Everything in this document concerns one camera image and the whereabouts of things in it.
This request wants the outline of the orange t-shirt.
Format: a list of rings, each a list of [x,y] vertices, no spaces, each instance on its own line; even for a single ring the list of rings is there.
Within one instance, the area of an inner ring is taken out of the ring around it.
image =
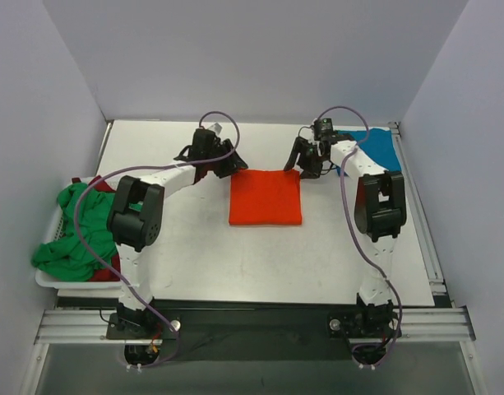
[[[242,170],[231,176],[230,225],[296,226],[302,223],[297,170]]]

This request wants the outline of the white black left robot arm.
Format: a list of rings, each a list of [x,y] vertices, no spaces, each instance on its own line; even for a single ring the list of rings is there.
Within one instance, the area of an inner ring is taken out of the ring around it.
[[[123,275],[117,317],[135,338],[146,338],[155,328],[148,309],[154,299],[150,269],[143,256],[160,234],[165,198],[197,184],[210,172],[222,179],[247,168],[232,142],[220,138],[221,130],[217,123],[199,127],[170,169],[141,178],[125,175],[118,181],[107,229],[117,246]]]

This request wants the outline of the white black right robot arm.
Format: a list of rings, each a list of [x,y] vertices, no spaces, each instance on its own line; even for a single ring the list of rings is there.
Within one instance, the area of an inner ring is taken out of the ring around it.
[[[356,332],[371,336],[382,326],[372,308],[388,306],[395,297],[389,285],[395,241],[407,220],[405,179],[368,156],[348,133],[337,133],[329,118],[318,118],[309,127],[312,137],[297,136],[284,166],[301,170],[303,179],[318,179],[323,164],[340,170],[340,191],[345,219],[354,245],[368,269],[358,291],[367,306],[353,315]]]

